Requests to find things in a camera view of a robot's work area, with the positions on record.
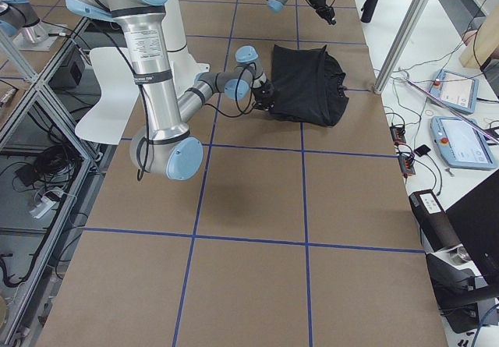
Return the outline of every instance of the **light blue control panel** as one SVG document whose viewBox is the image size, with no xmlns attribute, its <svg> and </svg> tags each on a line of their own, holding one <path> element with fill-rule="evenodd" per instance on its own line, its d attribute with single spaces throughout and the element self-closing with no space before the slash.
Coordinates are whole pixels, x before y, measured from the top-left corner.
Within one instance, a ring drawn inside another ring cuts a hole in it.
<svg viewBox="0 0 499 347">
<path fill-rule="evenodd" d="M 485 137 L 461 119 L 433 117 L 430 127 L 441 157 L 451 168 L 497 167 Z"/>
<path fill-rule="evenodd" d="M 430 93 L 447 106 L 469 115 L 475 111 L 478 80 L 442 69 L 435 76 Z"/>
</svg>

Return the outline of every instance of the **white power adapter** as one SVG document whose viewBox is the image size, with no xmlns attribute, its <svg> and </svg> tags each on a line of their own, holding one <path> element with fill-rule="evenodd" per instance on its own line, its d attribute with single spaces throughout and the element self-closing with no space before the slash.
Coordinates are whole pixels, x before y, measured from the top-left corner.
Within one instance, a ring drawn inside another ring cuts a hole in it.
<svg viewBox="0 0 499 347">
<path fill-rule="evenodd" d="M 58 188 L 54 187 L 50 189 L 40 199 L 40 202 L 30 211 L 30 214 L 33 218 L 42 218 L 49 210 L 51 210 L 54 205 L 56 205 L 62 198 L 65 192 Z"/>
</svg>

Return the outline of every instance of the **folded black fabric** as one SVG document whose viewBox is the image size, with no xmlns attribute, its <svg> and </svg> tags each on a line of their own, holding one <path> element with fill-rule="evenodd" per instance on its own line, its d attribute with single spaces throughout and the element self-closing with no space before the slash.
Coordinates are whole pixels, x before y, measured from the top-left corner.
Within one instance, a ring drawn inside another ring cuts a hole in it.
<svg viewBox="0 0 499 347">
<path fill-rule="evenodd" d="M 326 46 L 304 51 L 275 45 L 272 83 L 277 94 L 269 112 L 283 121 L 334 126 L 349 102 L 343 91 L 344 78 Z"/>
</svg>

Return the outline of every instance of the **white table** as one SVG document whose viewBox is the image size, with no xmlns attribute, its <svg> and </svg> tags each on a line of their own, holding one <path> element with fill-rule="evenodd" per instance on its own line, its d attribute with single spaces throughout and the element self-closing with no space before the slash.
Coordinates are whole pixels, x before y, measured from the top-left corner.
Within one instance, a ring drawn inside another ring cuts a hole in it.
<svg viewBox="0 0 499 347">
<path fill-rule="evenodd" d="M 366 0 L 356 0 L 359 15 L 361 13 L 360 8 L 362 8 L 365 1 Z M 398 32 L 398 28 L 402 23 L 411 1 L 412 0 L 379 0 L 371 22 L 363 23 L 364 35 L 366 37 L 367 45 L 369 46 L 370 57 L 375 69 L 379 70 L 383 65 L 384 59 L 395 39 L 395 35 Z M 447 53 L 452 52 L 460 43 L 460 39 L 459 34 L 455 30 L 439 1 L 430 0 L 395 69 L 406 69 L 417 63 L 439 59 Z M 413 81 L 432 80 L 438 70 L 440 70 L 447 61 L 448 64 L 445 66 L 446 69 L 469 76 L 480 74 L 478 69 L 467 69 L 461 66 L 458 57 L 464 49 L 464 46 L 461 46 L 452 56 L 449 56 L 450 60 L 449 57 L 446 57 L 442 61 L 425 63 L 422 66 L 417 66 L 409 70 L 410 79 Z M 401 76 L 401 74 L 394 73 L 393 76 L 397 77 Z M 479 76 L 478 79 L 480 81 L 478 97 L 496 101 L 497 98 L 485 77 Z M 428 89 L 430 82 L 420 83 L 420 86 Z M 452 176 L 449 172 L 445 171 L 447 165 L 441 160 L 438 149 L 430 133 L 430 120 L 435 115 L 452 116 L 452 114 L 434 104 L 425 104 L 426 98 L 424 95 L 407 85 L 407 83 L 390 80 L 382 93 L 383 103 L 385 107 L 390 107 L 393 111 L 401 115 L 406 123 L 417 122 L 418 117 L 400 106 L 397 101 L 395 90 L 398 92 L 400 102 L 404 106 L 418 113 L 423 113 L 419 131 L 417 130 L 417 125 L 409 125 L 406 127 L 405 138 L 413 149 L 422 144 L 426 144 L 431 148 L 432 151 L 429 155 L 435 160 L 441 170 L 443 179 L 443 187 L 440 196 L 438 196 L 438 200 L 442 204 L 442 207 L 447 209 L 487 178 L 491 172 L 453 168 L 451 169 L 451 173 L 454 176 Z M 390 108 L 385 108 L 386 112 L 391 112 Z M 391 116 L 392 115 L 388 116 L 389 122 L 391 122 Z M 477 102 L 476 110 L 470 117 L 474 118 L 481 127 L 488 128 L 489 123 L 492 120 L 499 119 L 499 104 Z M 401 123 L 401 120 L 394 117 L 394 123 Z M 491 147 L 492 154 L 496 160 L 499 160 L 498 147 L 499 146 Z M 418 158 L 418 160 L 436 172 L 435 165 L 426 156 Z M 416 163 L 415 170 L 416 175 L 409 177 L 406 184 L 408 195 L 417 190 L 429 189 L 434 182 L 433 176 L 422 165 Z M 437 255 L 444 260 L 448 257 L 446 253 L 438 253 Z M 476 271 L 476 267 L 474 267 L 472 263 L 467 264 L 467 267 L 471 267 Z M 472 337 L 466 336 L 465 333 L 454 333 L 444 318 L 443 322 L 449 346 L 455 346 L 462 339 L 468 339 L 468 347 L 470 347 Z M 482 328 L 476 347 L 496 347 L 498 343 L 499 327 Z"/>
</svg>

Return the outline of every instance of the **black cloth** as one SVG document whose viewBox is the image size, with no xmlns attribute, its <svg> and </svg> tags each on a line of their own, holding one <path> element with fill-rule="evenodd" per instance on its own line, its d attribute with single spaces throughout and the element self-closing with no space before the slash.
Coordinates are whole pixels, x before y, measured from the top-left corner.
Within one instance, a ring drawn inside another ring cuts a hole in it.
<svg viewBox="0 0 499 347">
<path fill-rule="evenodd" d="M 344 79 L 345 73 L 326 46 L 304 51 L 275 45 L 272 83 L 277 94 L 269 112 L 283 121 L 334 126 L 349 102 Z"/>
</svg>

